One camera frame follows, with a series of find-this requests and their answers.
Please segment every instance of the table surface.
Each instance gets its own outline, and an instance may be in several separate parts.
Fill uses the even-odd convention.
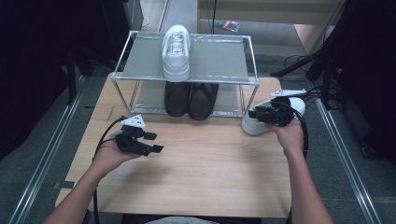
[[[134,81],[119,82],[132,94]],[[243,86],[249,98],[252,86]],[[279,81],[261,77],[253,104],[270,99]],[[92,161],[105,129],[128,115],[108,78],[66,177],[77,182]],[[273,133],[246,134],[241,119],[188,115],[142,115],[146,132],[158,134],[159,154],[125,162],[98,186],[101,212],[222,217],[286,217],[290,210],[289,170]],[[110,132],[119,130],[117,124]],[[70,189],[61,189],[56,205]]]

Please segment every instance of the shoe rack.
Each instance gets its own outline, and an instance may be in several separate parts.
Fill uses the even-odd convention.
[[[166,114],[164,108],[164,33],[130,31],[111,80],[130,114]],[[187,82],[218,83],[211,116],[242,118],[260,87],[249,35],[190,34],[190,77]],[[251,57],[252,73],[246,57]],[[128,91],[121,82],[130,81]],[[252,91],[245,95],[244,87]]]

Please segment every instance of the white shoe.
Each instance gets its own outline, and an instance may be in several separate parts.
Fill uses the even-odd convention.
[[[191,40],[187,29],[174,25],[163,38],[163,73],[170,82],[181,82],[189,79]]]
[[[295,110],[303,114],[305,112],[305,103],[302,99],[297,98],[297,97],[290,97],[290,105],[293,107]],[[255,106],[270,106],[271,101],[265,101],[262,102],[261,104],[255,105]],[[250,134],[250,135],[257,135],[260,133],[266,133],[269,130],[265,128],[264,123],[261,121],[258,121],[257,119],[251,119],[248,116],[248,112],[245,114],[245,116],[242,118],[242,129],[245,131],[245,133]]]

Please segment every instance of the human arm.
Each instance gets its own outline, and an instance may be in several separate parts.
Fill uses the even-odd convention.
[[[82,223],[100,180],[125,161],[138,157],[120,152],[114,140],[104,142],[87,172],[43,223]]]
[[[294,119],[286,127],[265,124],[276,133],[289,164],[291,187],[291,222],[293,224],[333,223],[309,172],[303,154],[302,124]]]

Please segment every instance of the black leather shoe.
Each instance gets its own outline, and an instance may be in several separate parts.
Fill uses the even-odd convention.
[[[189,108],[191,83],[166,82],[165,110],[172,117],[180,117],[187,113]]]
[[[192,119],[203,120],[213,112],[218,96],[219,84],[194,83],[192,84],[189,116]]]

